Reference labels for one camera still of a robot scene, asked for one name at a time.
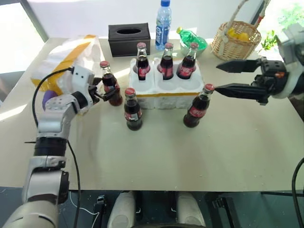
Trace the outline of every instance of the black tissue box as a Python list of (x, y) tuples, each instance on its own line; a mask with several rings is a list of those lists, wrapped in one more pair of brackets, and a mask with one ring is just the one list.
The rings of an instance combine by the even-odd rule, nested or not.
[(109, 25), (109, 44), (112, 56), (136, 56), (137, 43), (143, 42), (150, 54), (150, 32), (148, 23)]

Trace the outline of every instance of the white foam holder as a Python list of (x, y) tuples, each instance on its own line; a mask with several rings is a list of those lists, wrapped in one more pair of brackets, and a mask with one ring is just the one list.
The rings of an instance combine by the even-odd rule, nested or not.
[(136, 59), (131, 60), (129, 86), (136, 90), (137, 98), (143, 109), (173, 109), (188, 108), (191, 102), (204, 87), (200, 74), (200, 68), (196, 64), (196, 70), (190, 79), (181, 79), (176, 71), (181, 60), (173, 62), (173, 78), (163, 80), (162, 73), (157, 70), (160, 63), (159, 58), (150, 62), (151, 70), (146, 75), (145, 81), (139, 81), (138, 75), (133, 71)]

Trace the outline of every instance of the wicker basket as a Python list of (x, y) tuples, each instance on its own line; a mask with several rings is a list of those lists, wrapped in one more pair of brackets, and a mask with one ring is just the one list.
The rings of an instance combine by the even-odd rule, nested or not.
[[(239, 4), (228, 23), (221, 24), (214, 37), (211, 44), (212, 52), (220, 59), (246, 59), (261, 41), (261, 34), (254, 25), (242, 21), (234, 21), (237, 13), (246, 1), (248, 0), (243, 0)], [(234, 28), (235, 33), (247, 33), (249, 41), (238, 40), (226, 35), (231, 27)]]

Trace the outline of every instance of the red bottle cap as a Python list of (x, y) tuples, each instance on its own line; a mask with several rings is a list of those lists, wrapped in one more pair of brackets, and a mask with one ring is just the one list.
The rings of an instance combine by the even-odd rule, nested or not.
[(109, 64), (108, 61), (101, 61), (101, 62), (99, 63), (99, 65), (100, 65), (100, 67), (108, 67), (110, 64)]
[(146, 47), (146, 44), (143, 43), (143, 42), (140, 42), (140, 43), (137, 44), (137, 47), (138, 47), (138, 48), (145, 48), (145, 47)]
[(213, 90), (214, 90), (213, 84), (205, 84), (205, 88), (206, 88), (207, 90), (210, 90), (210, 91), (213, 91)]
[(166, 43), (165, 48), (173, 48), (173, 44), (172, 43)]
[(191, 46), (191, 48), (198, 48), (199, 44), (195, 43), (195, 42), (192, 42), (190, 46)]
[(126, 95), (133, 95), (133, 94), (135, 94), (135, 89), (133, 89), (133, 88), (126, 88), (124, 94), (126, 94)]

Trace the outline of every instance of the robotic arm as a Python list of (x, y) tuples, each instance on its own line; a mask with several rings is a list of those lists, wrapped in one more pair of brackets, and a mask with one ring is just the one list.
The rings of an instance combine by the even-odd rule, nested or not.
[(56, 228), (57, 205), (68, 197), (69, 173), (65, 151), (71, 121), (99, 102), (110, 99), (116, 89), (99, 95), (93, 85), (94, 74), (75, 66), (72, 76), (73, 93), (50, 99), (38, 123), (34, 156), (30, 159), (21, 205), (4, 224), (4, 228)]
[(219, 64), (217, 68), (233, 73), (254, 72), (261, 67), (262, 74), (257, 75), (251, 85), (228, 84), (215, 88), (228, 97), (257, 100), (261, 105), (268, 103), (268, 97), (283, 99), (289, 95), (304, 93), (304, 30), (299, 24), (293, 24), (277, 36), (281, 61), (267, 60), (231, 60)]

